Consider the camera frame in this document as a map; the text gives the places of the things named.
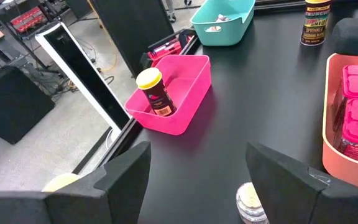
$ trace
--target gray floor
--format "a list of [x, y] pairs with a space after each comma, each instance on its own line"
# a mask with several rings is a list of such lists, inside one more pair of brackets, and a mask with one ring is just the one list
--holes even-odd
[[[193, 1], [193, 5], [202, 1]], [[174, 2], [175, 7], [183, 7], [182, 1]], [[174, 29], [191, 26], [190, 17], [195, 11], [196, 9], [177, 11]], [[63, 18], [67, 24], [74, 20], [71, 12]], [[93, 46], [97, 55], [97, 67], [109, 68], [115, 64], [114, 68], [104, 72], [103, 76], [114, 75], [115, 79], [110, 87], [119, 101], [124, 103], [135, 90], [136, 84], [117, 48], [110, 44], [98, 22], [77, 22], [70, 26], [70, 30], [74, 36]], [[9, 35], [6, 39], [14, 43]], [[13, 45], [25, 53], [20, 45]], [[32, 39], [28, 46], [35, 49], [39, 45]], [[86, 47], [84, 50], [90, 58], [94, 57], [93, 50]], [[52, 61], [42, 48], [38, 48], [35, 53], [45, 64]], [[12, 146], [0, 139], [0, 190], [42, 189], [56, 175], [71, 172], [107, 128], [107, 123], [80, 92], [65, 93], [57, 101], [56, 107], [16, 145]], [[94, 169], [105, 152], [106, 147], [103, 144], [82, 174]]]

